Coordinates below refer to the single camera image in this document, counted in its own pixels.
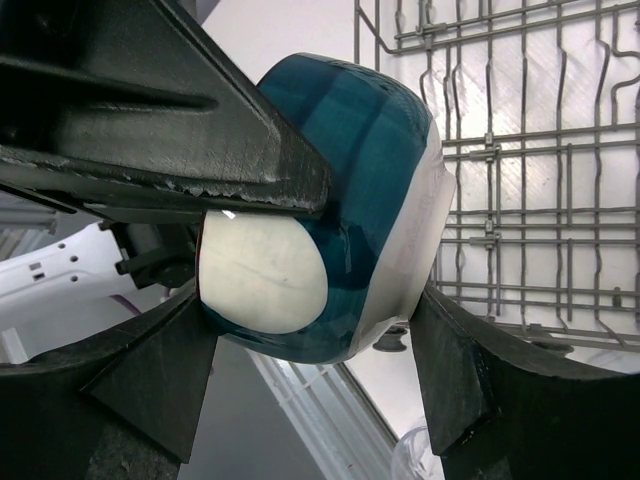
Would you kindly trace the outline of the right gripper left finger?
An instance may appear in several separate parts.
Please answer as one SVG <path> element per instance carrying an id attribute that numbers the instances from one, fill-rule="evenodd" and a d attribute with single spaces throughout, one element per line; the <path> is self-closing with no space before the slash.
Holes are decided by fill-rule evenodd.
<path id="1" fill-rule="evenodd" d="M 177 478 L 217 340 L 183 287 L 99 334 L 2 365 L 2 478 Z"/>

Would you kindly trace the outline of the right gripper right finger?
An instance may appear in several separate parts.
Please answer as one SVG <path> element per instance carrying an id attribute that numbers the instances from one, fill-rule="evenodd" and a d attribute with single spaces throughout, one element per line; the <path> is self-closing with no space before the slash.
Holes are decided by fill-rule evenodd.
<path id="1" fill-rule="evenodd" d="M 638 375 L 519 340 L 432 287 L 410 337 L 446 478 L 638 478 Z"/>

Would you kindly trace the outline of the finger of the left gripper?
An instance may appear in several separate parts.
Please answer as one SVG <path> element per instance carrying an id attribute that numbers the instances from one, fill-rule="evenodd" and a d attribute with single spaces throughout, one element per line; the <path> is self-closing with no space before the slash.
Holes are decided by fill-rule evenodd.
<path id="1" fill-rule="evenodd" d="M 5 1 L 1 188 L 65 213 L 312 215 L 330 169 L 194 1 Z"/>

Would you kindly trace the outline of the teal and white bowl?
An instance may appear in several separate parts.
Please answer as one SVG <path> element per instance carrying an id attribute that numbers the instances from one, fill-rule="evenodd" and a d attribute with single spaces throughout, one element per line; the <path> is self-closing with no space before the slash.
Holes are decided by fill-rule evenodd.
<path id="1" fill-rule="evenodd" d="M 328 161 L 328 202 L 316 218 L 208 212 L 201 304 L 221 334 L 249 350 L 342 362 L 414 313 L 455 180 L 432 113 L 389 76 L 297 53 L 258 87 Z"/>

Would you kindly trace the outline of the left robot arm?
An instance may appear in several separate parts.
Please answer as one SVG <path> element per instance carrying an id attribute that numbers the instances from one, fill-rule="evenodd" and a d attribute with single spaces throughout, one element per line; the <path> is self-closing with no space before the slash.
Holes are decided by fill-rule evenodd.
<path id="1" fill-rule="evenodd" d="M 20 326 L 194 274 L 208 210 L 307 216 L 327 162 L 203 30 L 195 1 L 1 5 L 1 221 L 95 222 L 1 264 L 1 348 Z"/>

